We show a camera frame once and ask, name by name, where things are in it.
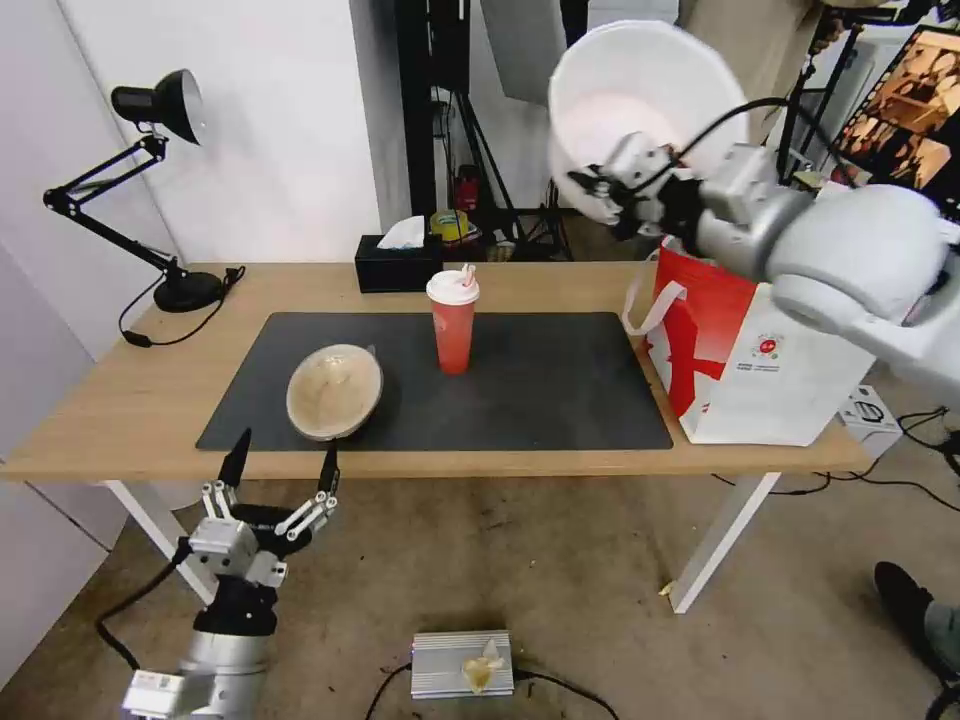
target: plastic cup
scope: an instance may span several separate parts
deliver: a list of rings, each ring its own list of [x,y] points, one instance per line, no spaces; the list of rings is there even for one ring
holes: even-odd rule
[[[480,285],[474,268],[438,272],[427,283],[433,306],[433,329],[437,338],[437,359],[447,375],[466,372],[470,364],[473,314]]]

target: desk mat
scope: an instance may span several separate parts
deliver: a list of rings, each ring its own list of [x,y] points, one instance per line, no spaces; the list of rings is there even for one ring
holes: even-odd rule
[[[614,313],[479,313],[470,368],[437,365],[428,314],[274,313],[197,441],[311,450],[287,418],[291,374],[314,350],[373,346],[384,387],[344,450],[648,450],[672,447]]]

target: black shoe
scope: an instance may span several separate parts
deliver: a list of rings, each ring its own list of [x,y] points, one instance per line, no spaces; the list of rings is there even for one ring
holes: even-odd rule
[[[879,562],[873,570],[873,580],[877,585],[880,600],[900,632],[906,637],[913,651],[923,664],[936,675],[941,682],[957,679],[957,674],[940,660],[927,640],[923,618],[927,606],[933,602],[933,595],[899,565]]]

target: concrete floor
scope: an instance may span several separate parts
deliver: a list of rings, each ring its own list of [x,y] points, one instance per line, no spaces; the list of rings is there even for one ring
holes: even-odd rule
[[[931,407],[881,377],[896,411]],[[926,437],[937,434],[928,428]],[[960,503],[942,460],[907,440],[876,479],[915,479]],[[813,477],[789,477],[804,487]],[[834,483],[771,497],[686,616],[657,595],[729,489],[709,477],[447,481],[343,479],[340,510],[291,558],[276,664],[258,717],[360,718],[413,633],[507,627],[517,662],[599,693],[630,718],[920,718],[936,681],[886,621],[874,563],[902,563],[960,601],[958,518],[911,488]],[[249,502],[299,503],[308,483],[247,483]],[[184,511],[192,528],[199,510]],[[162,561],[130,523],[116,550],[0,693],[2,718],[113,718],[130,673],[95,615]],[[196,598],[172,578],[112,623],[141,662],[175,665]],[[603,717],[536,683],[512,699],[411,702],[377,718]]]

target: robotic hand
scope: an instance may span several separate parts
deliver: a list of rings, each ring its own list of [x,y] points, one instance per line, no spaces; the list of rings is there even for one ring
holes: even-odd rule
[[[237,502],[250,448],[246,430],[202,489],[206,510],[181,547],[198,555],[219,581],[213,603],[193,623],[193,641],[177,673],[137,670],[123,700],[135,717],[250,718],[267,669],[267,642],[277,627],[273,605],[287,577],[284,558],[305,548],[337,507],[337,448],[323,462],[317,493],[297,510]]]
[[[777,183],[767,149],[745,144],[695,177],[641,132],[568,177],[604,203],[616,236],[652,224],[692,255],[770,282],[784,313],[960,410],[960,268],[950,226],[922,195],[871,185],[814,203]]]

